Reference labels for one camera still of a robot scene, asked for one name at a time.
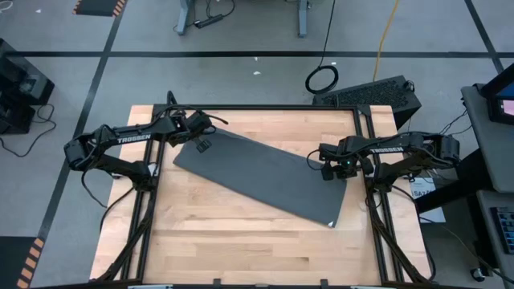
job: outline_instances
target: table leg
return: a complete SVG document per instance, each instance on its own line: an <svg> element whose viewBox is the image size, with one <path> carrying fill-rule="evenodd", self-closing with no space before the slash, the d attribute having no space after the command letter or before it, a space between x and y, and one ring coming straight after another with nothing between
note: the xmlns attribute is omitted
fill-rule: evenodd
<svg viewBox="0 0 514 289"><path fill-rule="evenodd" d="M298 1L298 37L305 38L307 36L307 0Z"/></svg>
<svg viewBox="0 0 514 289"><path fill-rule="evenodd" d="M187 26L187 16L190 13L190 7L194 5L194 0L180 0L180 16L177 23L177 34L184 35Z"/></svg>

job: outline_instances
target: wooden table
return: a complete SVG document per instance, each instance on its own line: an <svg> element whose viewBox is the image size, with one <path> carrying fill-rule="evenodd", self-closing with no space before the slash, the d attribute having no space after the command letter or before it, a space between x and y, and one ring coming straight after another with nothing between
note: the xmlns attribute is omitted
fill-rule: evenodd
<svg viewBox="0 0 514 289"><path fill-rule="evenodd" d="M128 125L150 122L152 106L133 106ZM390 107L371 107L377 136L397 133ZM208 111L230 125L220 127L266 145L305 157L320 142L336 144L355 135L346 111ZM365 136L365 119L361 117ZM157 153L154 145L153 155ZM348 179L337 227L330 229L245 197L173 165L181 147L167 145L157 192L144 283L210 284L380 284L372 227L361 176ZM145 143L126 144L120 158L143 159ZM382 155L395 162L400 153ZM395 185L410 191L408 181ZM109 204L132 186L114 181ZM101 275L125 245L135 194L119 203L105 220L91 277ZM421 230L414 205L399 192L389 193L398 245L428 277ZM390 252L384 243L389 278ZM140 249L133 252L137 260ZM131 276L135 276L132 265Z"/></svg>

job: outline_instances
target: yellow cable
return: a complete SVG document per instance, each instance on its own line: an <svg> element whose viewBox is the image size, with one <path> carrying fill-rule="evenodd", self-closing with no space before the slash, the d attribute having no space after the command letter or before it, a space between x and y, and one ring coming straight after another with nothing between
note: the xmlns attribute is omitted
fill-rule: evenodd
<svg viewBox="0 0 514 289"><path fill-rule="evenodd" d="M387 36L387 31L389 31L389 27L391 26L391 23L394 19L394 13L396 13L396 9L398 8L398 3L400 0L396 0L394 3L393 12L391 12L391 15L389 16L389 20L387 21L387 26L385 27L384 34L382 35L382 38L380 39L380 46L378 47L378 54L377 54L377 61L375 62L375 72L373 73L373 81L377 78L378 73L378 64L380 63L380 54L382 53L382 45L384 44L384 40Z"/></svg>

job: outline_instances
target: black cable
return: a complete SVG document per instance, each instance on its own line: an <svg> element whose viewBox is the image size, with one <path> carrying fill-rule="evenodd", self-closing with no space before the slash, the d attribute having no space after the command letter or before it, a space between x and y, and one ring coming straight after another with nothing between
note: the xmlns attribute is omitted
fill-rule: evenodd
<svg viewBox="0 0 514 289"><path fill-rule="evenodd" d="M86 182L85 182L85 177L86 177L86 173L89 172L89 169L86 169L83 173L82 173L82 177L80 178L80 182L82 182L82 186L86 189L86 191L88 192L89 194L89 197L91 197L93 200L95 200L98 205L100 205L101 207L103 208L107 208L106 205L102 204L101 201L99 201L95 195L93 195L93 193L91 193L91 190L89 190L88 186L86 185Z"/></svg>
<svg viewBox="0 0 514 289"><path fill-rule="evenodd" d="M100 221L100 232L102 231L102 226L104 226L104 220L105 220L105 217L107 217L107 213L113 208L113 206L115 206L117 203L119 203L121 200L123 200L125 197L127 197L130 192L132 192L134 190L134 187L130 188L127 193L124 193L123 195L121 195L121 197L119 197L117 200L115 200L104 212L104 215L102 216L102 219Z"/></svg>
<svg viewBox="0 0 514 289"><path fill-rule="evenodd" d="M368 197L366 197L366 198L364 199L364 203L366 204L366 206L367 206L368 208L372 209L372 208L369 206L369 199L368 199ZM382 204L382 199L380 198L380 201L378 202L378 205L377 205L377 206L375 206L373 209L378 209L378 207L379 207L381 204Z"/></svg>
<svg viewBox="0 0 514 289"><path fill-rule="evenodd" d="M396 185L393 185L392 187L395 188L397 191L405 194L413 202L414 208L416 209L416 215L418 216L418 222L419 222L420 217L419 217L418 204L416 204L416 201L414 200L414 198L410 195L410 193L407 193L404 189L397 187ZM428 256L428 261L430 263L430 270L432 271L430 278L428 280L432 282L435 278L435 275L437 274L437 269L435 267L435 262L434 262L434 258L432 257L432 253L430 252L430 250L428 249L428 246L426 245L425 237L423 237L423 234L421 236L423 238L423 245L425 246L426 255Z"/></svg>
<svg viewBox="0 0 514 289"><path fill-rule="evenodd" d="M213 116L213 115L206 114L206 113L204 113L204 114L205 114L205 116L208 116L209 118L212 118L212 119L215 119L215 120L219 120L219 121L223 122L224 124L228 124L228 121L224 120L221 117Z"/></svg>
<svg viewBox="0 0 514 289"><path fill-rule="evenodd" d="M449 179L449 178L447 178L447 177L444 177L443 175L441 175L441 174L437 173L437 171L434 171L434 174L437 176L437 178L441 178L441 179L443 179L444 181L453 181L453 180L451 180L451 179Z"/></svg>
<svg viewBox="0 0 514 289"><path fill-rule="evenodd" d="M467 108L464 110L464 112L460 115L454 118L449 124L445 125L444 128L439 132L440 134L446 134L448 130L451 128L451 126L459 120L461 117L465 116L467 114Z"/></svg>
<svg viewBox="0 0 514 289"><path fill-rule="evenodd" d="M80 167L86 161L91 161L91 164L92 164L95 159L98 159L100 157L100 146L99 146L99 143L102 141L102 136L104 135L104 130L105 129L107 129L112 134L116 135L116 132L111 127L109 127L106 124L102 124L99 129L100 129L99 136L98 136L98 138L96 138L94 140L95 143L93 144L93 145L95 145L95 148L93 148L91 150L91 152L88 154L87 157L85 157L82 161L80 161L77 164L75 164L76 167ZM95 152L96 152L96 158L93 158L92 160L90 160L90 157L92 157L93 153L95 153Z"/></svg>
<svg viewBox="0 0 514 289"><path fill-rule="evenodd" d="M46 107L46 106L51 107L51 111L50 111L50 115L49 115L47 118L44 118L44 117L42 117L39 113L41 112L41 108L44 108L44 107ZM44 131L44 132L41 132L41 133L40 133L40 134L35 138L35 140L32 142L31 146L29 147L29 149L27 150L27 152L26 152L26 153L19 154L19 153L15 152L14 150L7 148L7 147L6 147L6 144L4 143L4 140L0 137L0 143L2 143L2 147L3 147L3 149L5 149L5 150L6 150L7 152L9 152L9 153L14 154L16 157L26 157L26 156L31 152L32 148L34 148L35 143L39 140L39 138L40 138L41 136L44 136L45 134L47 134L47 133L49 133L49 132L53 131L53 130L57 127L57 123L56 123L56 122L54 122L53 120L51 120L51 117L54 115L54 110L55 110L55 107L54 107L52 104L44 104L44 105L42 105L42 106L40 106L40 107L38 108L38 110L37 110L37 112L36 112L36 116L37 116L39 119L43 120L43 121L32 120L32 122L33 122L33 123L36 123L36 124L51 123L51 124L52 124L52 127L51 127L51 128L49 128L48 130Z"/></svg>
<svg viewBox="0 0 514 289"><path fill-rule="evenodd" d="M424 218L424 217L421 217L419 216L419 213L418 213L418 205L416 204L416 201L414 200L414 198L409 194L407 193L404 189L400 189L398 188L396 185L393 185L393 188L397 189L398 191L404 193L413 203L414 203L414 207L416 208L416 214L418 214L418 217L422 220L425 220L427 222L431 222L431 223L434 223L438 226L441 226L444 230L446 230L448 233L450 233L452 236L454 236L457 240L459 240L459 242L464 246L464 248L470 253L472 254L475 258L477 258L477 260L479 261L480 264L482 264L483 266L485 266L487 269L491 270L494 274L498 275L500 278L502 278L503 280L509 282L509 283L512 283L514 284L514 280L510 279L509 277L507 277L506 275L503 275L501 274L499 271L495 270L491 265L489 265L489 263L485 262L482 258L480 258L480 256L478 256L475 252L473 252L471 249L469 249L466 245L466 243L456 234L454 233L452 230L448 229L446 226L444 226L443 224L439 224L437 222L434 222L430 219L427 219L427 218Z"/></svg>
<svg viewBox="0 0 514 289"><path fill-rule="evenodd" d="M234 0L231 0L232 1L232 9L230 10L229 13L227 14L222 14L223 17L226 17L230 14L232 14L232 12L234 12L235 10L235 2ZM212 18L213 16L210 14L210 2L211 0L206 0L206 4L207 4L207 8L206 8L206 14L207 14L207 18Z"/></svg>
<svg viewBox="0 0 514 289"><path fill-rule="evenodd" d="M218 128L216 128L216 127L215 127L215 126L213 126L213 125L211 125L211 127L212 127L212 129L213 129L213 130L212 130L211 132L205 132L205 131L204 131L204 132L203 132L203 135L204 135L204 136L209 136L209 135L211 135L211 134L215 134L215 133L216 133L216 131L218 130Z"/></svg>
<svg viewBox="0 0 514 289"><path fill-rule="evenodd" d="M324 38L323 54L321 55L321 61L320 61L320 65L318 65L318 68L321 67L321 64L323 64L324 53L327 51L328 36L330 35L330 27L332 27L332 17L334 15L335 7L336 7L336 0L333 0L332 10L330 11L330 20L328 21L327 35Z"/></svg>
<svg viewBox="0 0 514 289"><path fill-rule="evenodd" d="M311 155L312 155L313 153L315 153L315 152L319 152L319 151L320 151L319 149L315 149L315 150L311 151L311 152L307 155L307 157L305 158L305 160L307 161L307 165L308 165L308 167L309 167L309 168L311 168L312 170L321 170L321 168L323 168L323 165L322 165L320 168L316 169L316 168L314 168L314 167L312 167L312 166L311 166L311 163L309 163L309 162L308 162L308 160L309 160L309 158L311 157Z"/></svg>
<svg viewBox="0 0 514 289"><path fill-rule="evenodd" d="M422 177L422 176L418 176L420 178L422 178L425 182L429 183L429 184L434 184L434 181L428 181L425 177Z"/></svg>
<svg viewBox="0 0 514 289"><path fill-rule="evenodd" d="M504 281L507 281L509 282L510 284L514 284L514 280L510 279L509 277L507 277L506 275L503 275L502 273L500 273L498 270L496 270L495 268L493 268L491 265L489 265L489 263L485 262L480 256L478 256L475 252L473 252L470 248L467 247L466 243L456 234L454 233L453 231L451 231L450 229L448 229L446 226L442 225L442 224L439 224L437 222L434 222L430 219L427 219L427 218L423 218L423 217L419 217L420 219L422 220L425 220L427 222L431 222L431 223L434 223L438 226L441 226L446 232L450 233L453 237L455 237L462 245L463 247L467 250L467 252L469 252L471 255L473 255L475 258L477 258L477 260L479 261L480 264L482 264L483 266L485 266L487 269L491 270L492 273L498 275L500 278L502 278Z"/></svg>
<svg viewBox="0 0 514 289"><path fill-rule="evenodd" d="M320 64L318 65L318 67L313 72L311 72L311 74L309 74L307 76L307 79L305 80L305 88L307 89L307 91L309 91L309 92L311 92L312 94L315 94L315 95L326 93L326 92L330 92L337 85L337 81L339 81L339 72L337 71L337 68L335 68L333 65L321 66L321 64L323 64L324 54L327 51L328 37L330 36L330 27L332 27L332 18L333 18L333 15L334 15L334 8L335 7L336 7L336 0L333 0L333 2L332 2L332 10L330 12L330 20L328 21L327 35L325 36L325 40L324 40L323 54L321 55ZM322 70L325 70L325 69L328 69L328 70L333 72L334 80L326 88L317 89L317 90L316 89L312 89L311 88L311 78L316 73L318 73L319 71L322 71Z"/></svg>
<svg viewBox="0 0 514 289"><path fill-rule="evenodd" d="M157 172L157 163L156 162L151 162L149 163L149 165L151 164L155 164L155 168L153 168L153 172L152 172L152 177L155 177L155 173ZM119 203L121 200L123 200L125 197L127 197L130 192L132 192L135 188L132 187L130 188L126 193L122 194L121 197L119 197L117 200L115 200L104 212L104 215L102 216L102 219L100 221L100 232L102 231L102 226L104 226L104 220L105 220L105 217L107 217L107 214L108 212L117 204Z"/></svg>
<svg viewBox="0 0 514 289"><path fill-rule="evenodd" d="M470 124L466 129L464 129L464 130L462 130L462 131L460 131L460 132L453 132L453 133L450 133L450 136L454 136L454 135L456 135L456 134L465 133L465 132L467 132L470 128L472 128L472 127L473 127L473 125L472 125L472 124Z"/></svg>

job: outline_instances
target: black keyboard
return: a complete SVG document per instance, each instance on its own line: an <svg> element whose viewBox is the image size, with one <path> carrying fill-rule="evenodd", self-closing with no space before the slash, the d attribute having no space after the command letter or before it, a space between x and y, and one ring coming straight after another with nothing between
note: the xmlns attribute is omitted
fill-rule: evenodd
<svg viewBox="0 0 514 289"><path fill-rule="evenodd" d="M327 93L322 103L327 105L345 104L373 104L390 105L392 108L400 108L407 105L406 89L400 87L396 81L382 81L372 83L361 88L343 90L332 95Z"/></svg>
<svg viewBox="0 0 514 289"><path fill-rule="evenodd" d="M506 254L514 254L514 207L491 208Z"/></svg>

